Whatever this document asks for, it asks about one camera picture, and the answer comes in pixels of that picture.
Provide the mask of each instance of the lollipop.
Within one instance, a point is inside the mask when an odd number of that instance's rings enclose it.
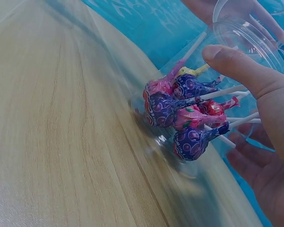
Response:
[[[229,124],[226,122],[224,125],[210,129],[208,131],[201,131],[191,127],[187,127],[181,131],[178,131],[174,137],[174,152],[181,159],[186,161],[197,160],[206,150],[208,144],[213,139],[226,134],[231,129],[251,121],[252,119],[258,118],[259,113],[254,113],[248,117],[241,118],[240,120]]]
[[[220,82],[221,78],[219,77],[210,83],[200,83],[195,76],[186,73],[175,79],[172,89],[174,96],[179,100],[183,100],[218,91],[219,89],[214,87]]]
[[[177,110],[195,104],[195,99],[176,101],[166,93],[157,92],[145,102],[146,119],[153,127],[166,128],[173,124]]]
[[[223,115],[225,110],[230,109],[234,106],[240,106],[239,105],[239,99],[236,97],[231,98],[231,100],[225,102],[225,103],[217,103],[215,101],[206,100],[204,102],[201,102],[198,107],[200,109],[200,112],[203,114],[207,114],[210,116],[220,116]]]
[[[206,65],[204,65],[204,66],[202,66],[202,67],[200,67],[196,70],[188,69],[188,71],[192,75],[198,76],[198,75],[202,74],[204,71],[206,71],[208,68],[209,68],[209,65],[206,64]],[[150,80],[144,88],[143,98],[146,100],[148,96],[151,96],[151,95],[153,95],[157,92],[166,93],[166,94],[171,96],[172,93],[173,93],[172,81],[174,79],[175,79],[174,76],[172,76],[172,77],[165,76],[161,79]]]
[[[224,123],[225,121],[226,115],[210,116],[202,114],[200,109],[194,105],[177,111],[174,127],[178,131],[188,126],[198,129],[204,124]]]
[[[174,68],[164,78],[157,79],[157,80],[151,80],[147,83],[143,91],[144,100],[147,100],[149,96],[157,92],[167,93],[170,96],[172,95],[172,85],[171,85],[172,80],[174,79],[176,74],[179,72],[179,70],[184,66],[187,59],[192,55],[192,53],[196,50],[196,48],[205,39],[206,36],[207,36],[207,33],[202,32],[200,36],[198,37],[198,39],[195,41],[195,43],[191,46],[191,48],[185,54],[185,56],[176,63]],[[206,69],[207,69],[206,67],[205,68],[201,67],[200,69],[196,71],[198,71],[198,73],[201,74],[202,71]]]
[[[239,85],[204,96],[179,101],[174,100],[166,93],[157,92],[149,96],[145,101],[146,118],[153,127],[166,128],[173,124],[176,113],[179,109],[195,105],[203,100],[223,96],[235,91],[240,91],[244,88],[245,87],[243,85]]]

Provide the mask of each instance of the lollipop wrapper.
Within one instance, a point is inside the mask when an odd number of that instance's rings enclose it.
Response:
[[[145,101],[146,119],[153,127],[166,128],[175,119],[175,100],[169,95],[157,92]]]
[[[197,160],[208,147],[210,141],[229,131],[229,123],[209,131],[187,127],[174,136],[174,153],[183,160]]]
[[[200,113],[200,109],[197,107],[197,105],[193,105],[177,111],[174,128],[178,131],[188,126],[191,128],[200,129],[204,124],[224,123],[225,121],[226,115],[205,115]]]
[[[200,83],[195,76],[184,74],[175,79],[172,85],[174,96],[179,99],[189,99],[218,91],[213,87],[206,87]]]
[[[201,113],[210,115],[210,116],[223,115],[225,113],[225,110],[230,109],[234,106],[240,106],[239,100],[236,97],[233,97],[231,100],[225,103],[222,103],[222,104],[217,103],[213,101],[212,99],[210,99],[210,100],[201,102],[198,105]]]
[[[143,91],[143,98],[147,100],[147,98],[157,92],[166,93],[168,95],[172,95],[172,85],[171,82],[167,80],[167,77],[150,80]]]

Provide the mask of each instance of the purple wrapper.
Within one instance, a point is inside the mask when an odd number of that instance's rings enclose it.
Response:
[[[200,131],[187,127],[175,134],[174,152],[186,161],[197,160],[206,151],[210,141],[226,134],[228,131],[228,122],[210,131]]]
[[[206,95],[219,89],[214,88],[221,81],[215,80],[211,83],[200,83],[195,76],[184,74],[175,79],[173,83],[173,94],[179,100]]]

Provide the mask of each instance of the wooden table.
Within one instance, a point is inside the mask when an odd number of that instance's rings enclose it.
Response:
[[[192,180],[139,130],[155,73],[79,0],[0,0],[0,227],[261,226],[212,147]]]

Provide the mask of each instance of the clear plastic cup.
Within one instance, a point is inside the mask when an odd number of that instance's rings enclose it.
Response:
[[[223,7],[226,7],[231,1],[237,0],[219,0],[213,15],[213,18],[214,20],[216,19],[216,21],[214,21],[212,26],[208,27],[207,30],[201,33],[198,38],[182,49],[162,69],[160,69],[156,75],[153,76],[154,80],[161,79],[163,77],[168,78],[166,75],[169,75],[175,65],[179,65],[181,62],[183,63],[183,65],[177,69],[176,75],[169,77],[167,80],[173,88],[171,96],[174,100],[178,101],[181,99],[181,97],[177,96],[176,86],[173,85],[175,84],[177,78],[186,73],[192,75],[195,74],[199,82],[207,83],[207,85],[210,83],[212,85],[215,84],[213,87],[217,87],[219,89],[226,89],[240,85],[237,81],[234,81],[230,78],[224,78],[223,81],[220,82],[218,78],[221,75],[215,70],[206,66],[206,63],[202,58],[202,51],[209,44],[223,44],[230,48],[239,49],[253,58],[256,62],[284,74],[284,59],[280,55],[276,46],[276,44],[278,46],[281,45],[280,41],[276,40],[275,43],[272,42],[263,32],[259,30],[257,26],[254,26],[253,24],[247,22],[244,18],[239,17],[239,14],[221,14]],[[284,1],[279,0],[275,2],[279,3],[278,6],[283,6],[283,8],[280,8],[279,11],[275,10],[275,12],[284,12]],[[197,157],[195,160],[188,160],[186,157],[178,155],[174,146],[175,133],[177,130],[179,130],[175,127],[176,118],[173,120],[173,125],[169,127],[160,128],[152,127],[150,125],[150,122],[147,121],[146,117],[147,110],[145,108],[145,97],[143,98],[143,89],[144,88],[141,88],[141,90],[132,97],[130,100],[130,107],[133,110],[133,114],[141,130],[143,130],[147,136],[153,138],[154,142],[150,146],[152,146],[154,150],[160,152],[170,166],[179,171],[181,174],[191,178],[196,177],[200,173],[199,165],[202,155]],[[213,101],[221,104],[233,100],[234,97],[238,96],[240,95],[224,95],[214,98]],[[242,98],[239,104],[240,107],[236,105],[224,111],[227,117],[246,117],[257,108],[256,101],[252,95],[247,95]],[[212,123],[209,125],[214,128],[217,124]],[[225,155],[225,151],[229,150],[231,147],[229,144],[222,142],[222,145],[219,145],[219,147],[216,146],[215,148],[220,155],[223,156]],[[209,164],[208,166],[204,166],[204,162],[202,163],[202,169],[210,168],[212,165]]]

